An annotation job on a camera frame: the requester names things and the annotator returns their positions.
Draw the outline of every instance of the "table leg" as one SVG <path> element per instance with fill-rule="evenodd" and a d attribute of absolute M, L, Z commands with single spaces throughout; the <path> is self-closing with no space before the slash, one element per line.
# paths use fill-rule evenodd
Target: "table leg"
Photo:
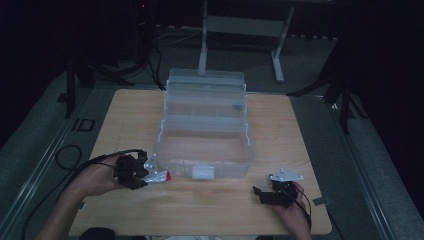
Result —
<path fill-rule="evenodd" d="M 283 48 L 284 41 L 286 40 L 287 32 L 290 27 L 290 22 L 293 17 L 293 13 L 294 13 L 294 7 L 290 7 L 286 20 L 284 21 L 283 28 L 281 30 L 280 41 L 278 43 L 278 46 L 275 50 L 271 52 L 272 63 L 274 65 L 275 79 L 279 83 L 284 82 L 283 71 L 281 70 L 281 63 L 280 63 L 281 49 Z"/>
<path fill-rule="evenodd" d="M 204 76 L 206 74 L 206 60 L 208 57 L 208 46 L 206 38 L 208 37 L 208 1 L 203 1 L 203 27 L 202 27 L 202 49 L 200 50 L 198 74 Z"/>

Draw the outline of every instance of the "wire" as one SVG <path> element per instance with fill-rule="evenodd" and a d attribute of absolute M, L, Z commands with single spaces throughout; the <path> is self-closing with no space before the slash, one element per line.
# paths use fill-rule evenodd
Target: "wire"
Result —
<path fill-rule="evenodd" d="M 159 54 L 159 62 L 156 66 L 156 70 L 153 69 L 152 62 L 150 61 L 150 58 L 147 59 L 147 63 L 149 65 L 150 71 L 152 72 L 152 74 L 150 76 L 153 78 L 153 81 L 156 83 L 156 85 L 159 87 L 160 90 L 166 91 L 166 88 L 162 85 L 162 83 L 160 82 L 160 78 L 159 78 L 159 67 L 160 67 L 160 64 L 161 64 L 162 54 L 158 49 L 156 50 L 156 52 Z"/>
<path fill-rule="evenodd" d="M 106 157 L 115 157 L 115 156 L 120 156 L 120 155 L 124 155 L 124 154 L 127 154 L 127 153 L 134 153 L 134 152 L 144 153 L 144 150 L 142 150 L 142 149 L 128 149 L 128 150 L 123 150 L 123 151 L 119 151 L 119 152 L 116 152 L 116 153 L 108 154 L 108 155 L 106 155 Z"/>
<path fill-rule="evenodd" d="M 190 35 L 188 35 L 186 37 L 183 37 L 183 38 L 180 38 L 178 40 L 175 40 L 173 42 L 167 42 L 167 43 L 161 42 L 159 44 L 161 44 L 161 45 L 172 45 L 172 44 L 176 44 L 176 43 L 182 42 L 182 41 L 184 41 L 186 39 L 189 39 L 189 38 L 192 38 L 192 37 L 195 37 L 195 36 L 199 36 L 199 35 L 201 35 L 201 33 L 202 33 L 202 31 L 199 31 L 199 32 L 190 34 Z M 187 35 L 187 34 L 166 34 L 166 35 L 160 36 L 158 39 L 164 38 L 165 36 L 172 36 L 172 35 L 175 35 L 176 36 L 176 35 Z"/>
<path fill-rule="evenodd" d="M 311 208 L 311 202 L 309 201 L 309 198 L 303 192 L 301 192 L 301 191 L 298 191 L 298 192 L 300 192 L 306 198 L 306 201 L 308 202 L 308 205 L 309 205 L 309 216 L 311 217 L 312 216 L 312 208 Z"/>
<path fill-rule="evenodd" d="M 78 157 L 77 157 L 77 160 L 75 161 L 75 164 L 71 167 L 71 168 L 69 168 L 69 167 L 65 167 L 65 166 L 63 166 L 60 162 L 59 162 L 59 154 L 63 151 L 63 150 L 65 150 L 65 149 L 67 149 L 67 148 L 75 148 L 75 149 L 77 149 L 77 151 L 78 151 Z M 56 152 L 56 154 L 55 154 L 55 156 L 54 156 L 54 160 L 55 160 L 55 162 L 56 162 L 56 164 L 60 167 L 60 168 L 62 168 L 62 169 L 64 169 L 64 170 L 68 170 L 69 172 L 53 187 L 53 189 L 51 189 L 42 199 L 41 199 L 41 201 L 34 207 L 34 209 L 31 211 L 31 213 L 28 215 L 28 217 L 27 217 L 27 219 L 26 219 L 26 221 L 25 221 L 25 223 L 24 223 L 24 226 L 23 226 L 23 229 L 22 229 L 22 233 L 21 233 L 21 240 L 25 240 L 25 234 L 26 234 L 26 231 L 27 231 L 27 228 L 28 228 L 28 225 L 29 225 L 29 223 L 30 223 L 30 221 L 31 221 L 31 219 L 32 219 L 32 217 L 34 216 L 34 214 L 37 212 L 37 210 L 41 207 L 41 205 L 47 200 L 47 198 L 54 192 L 54 191 L 56 191 L 56 189 L 72 174 L 72 172 L 76 169 L 76 167 L 79 165 L 79 163 L 80 163 L 80 161 L 81 161 L 81 158 L 82 158 L 82 150 L 81 150 L 81 148 L 79 147 L 79 146 L 77 146 L 77 145 L 75 145 L 75 144 L 70 144 L 70 145 L 66 145 L 66 146 L 64 146 L 64 147 L 61 147 L 57 152 Z"/>
<path fill-rule="evenodd" d="M 186 37 L 186 36 L 196 35 L 196 34 L 199 34 L 199 33 L 201 33 L 201 30 L 199 30 L 196 33 L 165 33 L 165 34 L 162 34 L 159 37 L 157 37 L 156 40 L 160 40 L 160 39 L 168 37 L 168 36 L 185 36 Z"/>
<path fill-rule="evenodd" d="M 102 15 L 104 15 L 104 9 L 103 9 L 103 5 L 99 3 L 100 6 L 100 10 L 102 11 Z M 135 47 L 134 47 L 134 54 L 132 56 L 132 61 L 134 62 L 134 65 L 130 66 L 130 67 L 126 67 L 124 69 L 118 69 L 116 70 L 115 67 L 106 67 L 105 69 L 107 69 L 108 71 L 110 71 L 111 73 L 116 74 L 119 77 L 125 78 L 125 79 L 129 79 L 132 78 L 136 75 L 138 75 L 139 73 L 141 73 L 142 71 L 145 70 L 147 64 L 145 61 L 146 56 L 144 56 L 144 52 L 143 52 L 143 48 L 140 47 L 140 44 L 143 44 L 143 40 L 140 37 L 140 29 L 139 26 L 140 25 L 147 25 L 148 22 L 150 21 L 144 21 L 144 22 L 140 22 L 141 20 L 139 18 L 137 18 L 136 16 L 136 7 L 134 5 L 131 6 L 131 17 L 132 17 L 132 24 L 134 25 L 134 39 L 135 39 Z M 110 28 L 109 25 L 106 26 L 106 29 L 108 30 L 108 34 L 111 36 L 111 32 L 110 32 Z M 110 79 L 110 76 L 105 75 L 104 72 L 98 72 L 98 70 L 93 69 L 94 70 L 94 74 L 97 73 L 97 76 L 95 76 L 97 79 L 96 81 L 107 81 L 108 79 Z"/>
<path fill-rule="evenodd" d="M 105 165 L 105 166 L 111 167 L 111 168 L 113 168 L 113 169 L 115 169 L 115 168 L 116 168 L 116 167 L 115 167 L 115 166 L 113 166 L 113 165 L 110 165 L 110 164 L 107 164 L 107 163 L 102 163 L 102 162 L 98 162 L 98 163 L 94 163 L 94 164 Z"/>
<path fill-rule="evenodd" d="M 302 212 L 304 214 L 306 214 L 308 217 L 311 217 L 312 212 L 311 212 L 311 206 L 310 205 L 309 205 L 309 214 L 308 214 L 308 212 L 306 211 L 306 209 L 302 205 L 300 205 L 300 203 L 296 199 L 293 199 L 293 202 L 302 210 Z"/>

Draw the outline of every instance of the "black cable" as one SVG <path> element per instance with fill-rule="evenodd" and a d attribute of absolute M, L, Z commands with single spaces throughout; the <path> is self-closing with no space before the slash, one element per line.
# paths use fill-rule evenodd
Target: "black cable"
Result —
<path fill-rule="evenodd" d="M 282 192 L 284 194 L 286 194 L 286 196 L 292 202 L 294 202 L 302 210 L 303 214 L 305 215 L 306 221 L 308 222 L 309 229 L 311 229 L 312 228 L 312 208 L 311 208 L 311 202 L 309 201 L 309 198 L 303 192 L 301 192 L 301 191 L 299 191 L 299 190 L 296 189 L 296 192 L 300 192 L 306 198 L 306 201 L 308 202 L 308 205 L 309 205 L 309 214 L 308 214 L 308 212 L 306 211 L 306 209 L 302 205 L 300 205 L 300 203 L 296 199 L 293 199 L 290 196 L 290 194 L 288 192 L 286 192 L 284 189 L 281 189 L 281 190 L 282 190 Z"/>
<path fill-rule="evenodd" d="M 116 168 L 116 167 L 115 167 L 115 166 L 113 166 L 113 165 L 110 165 L 110 164 L 107 164 L 107 163 L 102 163 L 102 162 L 98 162 L 98 163 L 94 163 L 94 164 L 105 165 L 105 166 L 111 167 L 111 168 L 113 168 L 113 169 L 115 169 L 115 168 Z"/>
<path fill-rule="evenodd" d="M 151 77 L 153 78 L 153 81 L 156 83 L 156 85 L 159 87 L 160 90 L 166 91 L 166 88 L 162 85 L 162 83 L 160 82 L 160 79 L 159 79 L 159 73 L 158 73 L 159 71 L 158 70 L 159 70 L 160 62 L 161 62 L 161 54 L 159 52 L 159 63 L 156 67 L 157 71 L 155 71 L 153 69 L 152 62 L 150 61 L 150 58 L 147 59 L 147 63 L 149 65 L 150 71 L 152 72 Z"/>
<path fill-rule="evenodd" d="M 123 151 L 119 151 L 119 152 L 116 152 L 116 153 L 108 154 L 108 155 L 106 155 L 106 157 L 115 157 L 115 156 L 124 155 L 124 154 L 127 154 L 127 153 L 134 153 L 134 152 L 142 153 L 144 151 L 142 149 L 128 149 L 128 150 L 123 150 Z"/>
<path fill-rule="evenodd" d="M 160 78 L 159 78 L 159 67 L 160 67 L 160 64 L 162 62 L 162 53 L 159 51 L 159 47 L 156 47 L 156 53 L 159 54 L 159 61 L 158 61 L 158 65 L 156 66 L 156 79 L 160 83 L 160 85 L 162 86 L 163 90 L 165 91 L 166 88 L 162 85 Z"/>
<path fill-rule="evenodd" d="M 75 149 L 77 149 L 78 150 L 78 157 L 77 157 L 77 160 L 75 161 L 75 164 L 71 167 L 71 168 L 68 168 L 68 167 L 65 167 L 65 166 L 63 166 L 60 162 L 59 162 L 59 154 L 63 151 L 63 150 L 65 150 L 65 149 L 67 149 L 67 148 L 75 148 Z M 56 164 L 60 167 L 60 168 L 62 168 L 62 169 L 64 169 L 64 170 L 68 170 L 68 173 L 53 187 L 53 189 L 52 190 L 50 190 L 50 192 L 48 192 L 44 197 L 43 197 L 43 199 L 41 199 L 41 201 L 34 207 L 34 209 L 31 211 L 31 213 L 29 214 L 29 216 L 27 217 L 27 219 L 26 219 L 26 221 L 25 221 L 25 223 L 24 223 L 24 226 L 23 226 L 23 229 L 22 229 L 22 233 L 21 233 L 21 240 L 25 240 L 25 234 L 26 234 L 26 231 L 27 231 L 27 228 L 28 228 L 28 225 L 29 225 L 29 222 L 31 221 L 31 219 L 32 219 L 32 217 L 34 216 L 34 214 L 36 213 L 36 211 L 41 207 L 41 205 L 44 203 L 44 201 L 46 201 L 46 199 L 54 192 L 54 191 L 56 191 L 56 189 L 71 175 L 71 173 L 76 169 L 76 167 L 78 166 L 78 164 L 80 163 L 80 161 L 81 161 L 81 158 L 82 158 L 82 150 L 81 150 L 81 148 L 79 147 L 79 146 L 77 146 L 77 145 L 75 145 L 75 144 L 70 144 L 70 145 L 66 145 L 66 146 L 64 146 L 64 147 L 61 147 L 57 152 L 56 152 L 56 154 L 55 154 L 55 156 L 54 156 L 54 159 L 55 159 L 55 162 L 56 162 Z"/>
<path fill-rule="evenodd" d="M 99 4 L 99 9 L 102 12 L 101 16 L 103 16 L 103 18 L 104 18 L 105 13 L 104 13 L 103 5 L 100 2 L 98 4 Z M 117 76 L 121 76 L 121 77 L 124 76 L 125 74 L 133 73 L 136 70 L 141 69 L 146 65 L 146 63 L 143 61 L 143 56 L 140 55 L 140 51 L 139 51 L 139 47 L 138 47 L 138 45 L 140 44 L 140 37 L 139 37 L 139 30 L 137 28 L 137 21 L 136 21 L 136 17 L 135 17 L 136 13 L 135 13 L 135 9 L 134 9 L 133 5 L 131 6 L 131 10 L 132 10 L 131 12 L 132 12 L 132 18 L 133 18 L 133 24 L 134 24 L 134 33 L 135 33 L 135 53 L 134 53 L 134 56 L 133 56 L 133 59 L 132 59 L 134 61 L 134 65 L 127 67 L 127 68 L 124 68 L 124 69 L 115 70 L 115 71 L 108 69 L 111 73 L 116 74 Z M 109 36 L 112 36 L 109 24 L 107 24 L 107 25 L 108 26 L 105 27 L 106 30 L 107 30 L 107 33 L 109 34 Z M 100 74 L 103 75 L 106 79 L 109 78 L 108 75 L 105 75 L 102 72 L 100 72 Z"/>

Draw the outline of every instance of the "gray floor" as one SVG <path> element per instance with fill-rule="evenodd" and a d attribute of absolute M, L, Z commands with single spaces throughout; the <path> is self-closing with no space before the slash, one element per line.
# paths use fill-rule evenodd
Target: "gray floor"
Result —
<path fill-rule="evenodd" d="M 182 36 L 160 39 L 159 75 L 163 83 L 171 68 L 197 68 L 200 38 L 180 39 Z M 230 44 L 223 37 L 213 36 L 209 41 L 207 69 L 241 71 L 245 74 L 248 91 L 284 94 L 315 81 L 335 42 L 289 38 L 281 57 L 286 79 L 283 84 L 274 80 L 269 53 L 274 43 L 273 39 L 265 39 Z M 156 65 L 159 55 L 152 53 L 151 58 Z M 134 88 L 155 88 L 147 70 L 127 79 L 136 83 Z M 1 149 L 0 216 L 2 234 L 7 234 L 2 236 L 8 236 L 5 239 L 20 239 L 29 212 L 66 175 L 53 160 L 59 147 L 77 144 L 82 147 L 82 159 L 88 159 L 109 103 L 119 88 L 122 86 L 109 82 L 99 82 L 94 89 L 78 87 L 78 107 L 71 119 L 64 120 L 65 105 L 56 102 L 59 94 L 65 91 L 65 78 L 59 77 Z M 325 104 L 320 97 L 325 90 L 323 87 L 307 96 L 292 98 L 292 104 L 323 197 L 330 201 L 328 211 L 341 234 L 345 239 L 422 239 L 422 218 L 372 123 L 359 117 L 353 109 L 353 117 L 349 119 L 350 135 L 343 134 L 337 122 L 338 110 Z M 77 119 L 95 121 L 94 129 L 90 132 L 73 130 Z M 76 158 L 74 149 L 60 154 L 61 161 L 69 165 Z M 46 160 L 46 171 L 40 179 L 41 184 L 29 187 L 27 180 L 43 160 Z M 26 231 L 27 238 L 34 238 L 57 194 L 55 191 L 35 213 Z M 314 238 L 342 239 L 341 234 L 333 227 L 330 234 Z M 292 239 L 289 236 L 275 238 Z"/>

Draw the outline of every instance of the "metal frame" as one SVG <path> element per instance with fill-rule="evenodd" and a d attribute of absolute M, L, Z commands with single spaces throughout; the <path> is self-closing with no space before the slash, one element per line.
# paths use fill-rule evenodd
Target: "metal frame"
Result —
<path fill-rule="evenodd" d="M 290 7 L 285 21 L 258 20 L 245 18 L 232 18 L 208 15 L 208 1 L 203 3 L 203 26 L 202 26 L 202 47 L 200 50 L 198 74 L 206 74 L 206 63 L 208 56 L 207 33 L 223 32 L 258 36 L 279 37 L 279 43 L 275 50 L 271 51 L 271 59 L 274 66 L 275 79 L 278 83 L 284 82 L 283 71 L 281 68 L 280 55 L 287 37 L 291 19 L 294 13 L 294 7 Z"/>

